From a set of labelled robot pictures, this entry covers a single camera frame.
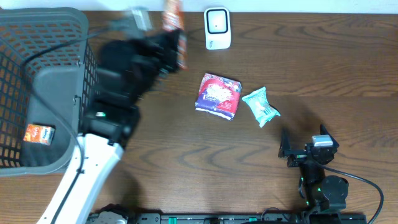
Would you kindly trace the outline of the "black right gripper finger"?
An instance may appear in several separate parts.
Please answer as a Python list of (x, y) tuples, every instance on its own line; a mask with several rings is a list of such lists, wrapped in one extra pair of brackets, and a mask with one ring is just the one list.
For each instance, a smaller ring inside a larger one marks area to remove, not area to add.
[(326, 127), (321, 124), (320, 125), (320, 134), (321, 135), (329, 135), (330, 139), (332, 140), (333, 144), (337, 144), (337, 141), (334, 139), (334, 137), (327, 131)]
[(282, 129), (281, 134), (281, 143), (280, 143), (280, 151), (289, 151), (291, 150), (291, 145), (289, 141), (289, 132), (286, 128)]

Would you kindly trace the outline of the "orange brown chocolate bar wrapper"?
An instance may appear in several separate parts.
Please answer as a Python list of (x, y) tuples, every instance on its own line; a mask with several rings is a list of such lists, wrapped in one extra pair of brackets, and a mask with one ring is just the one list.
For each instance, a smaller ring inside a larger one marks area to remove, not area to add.
[(183, 70), (187, 69), (187, 38), (184, 33), (185, 25), (182, 11), (182, 0), (165, 0), (162, 13), (162, 28), (166, 31), (180, 30), (178, 38), (177, 63)]

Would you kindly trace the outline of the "teal snack packet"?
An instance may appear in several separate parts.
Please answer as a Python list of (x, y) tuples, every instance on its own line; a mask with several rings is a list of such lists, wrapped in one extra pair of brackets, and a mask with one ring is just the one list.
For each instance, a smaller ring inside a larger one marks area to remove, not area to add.
[(280, 116), (280, 113), (269, 104), (265, 86), (242, 97), (242, 100), (250, 107), (260, 128), (274, 117)]

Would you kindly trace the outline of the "red purple snack bag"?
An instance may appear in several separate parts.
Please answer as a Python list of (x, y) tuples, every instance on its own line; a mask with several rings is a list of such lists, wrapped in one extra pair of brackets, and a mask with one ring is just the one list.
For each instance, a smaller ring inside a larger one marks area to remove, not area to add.
[(239, 81), (206, 73), (200, 84), (195, 109), (231, 121), (238, 108), (241, 90)]

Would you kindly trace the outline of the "small orange snack pack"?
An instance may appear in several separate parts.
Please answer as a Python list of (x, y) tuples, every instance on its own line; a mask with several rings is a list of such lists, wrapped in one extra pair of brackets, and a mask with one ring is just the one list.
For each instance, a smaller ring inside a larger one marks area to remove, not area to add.
[(23, 140), (25, 142), (39, 143), (46, 146), (51, 145), (55, 129), (50, 126), (29, 124), (26, 128)]

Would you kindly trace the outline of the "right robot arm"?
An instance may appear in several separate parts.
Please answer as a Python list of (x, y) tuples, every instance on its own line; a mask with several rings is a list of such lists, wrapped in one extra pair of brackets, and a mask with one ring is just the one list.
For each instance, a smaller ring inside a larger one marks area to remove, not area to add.
[(346, 208), (349, 183), (342, 177), (325, 175), (325, 165), (335, 158), (339, 146), (324, 125), (302, 150), (293, 149), (287, 130), (282, 131), (278, 157), (287, 159), (287, 167), (300, 169), (298, 190), (308, 206), (297, 215), (298, 222), (341, 223), (340, 211)]

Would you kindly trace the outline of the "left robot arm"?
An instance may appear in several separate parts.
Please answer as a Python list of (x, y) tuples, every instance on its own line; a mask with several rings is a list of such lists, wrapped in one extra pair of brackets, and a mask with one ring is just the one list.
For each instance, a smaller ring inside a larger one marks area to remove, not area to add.
[(83, 113), (67, 170), (39, 223), (85, 223), (140, 119), (136, 103), (163, 73), (179, 70), (182, 30), (112, 40), (99, 50), (99, 82)]

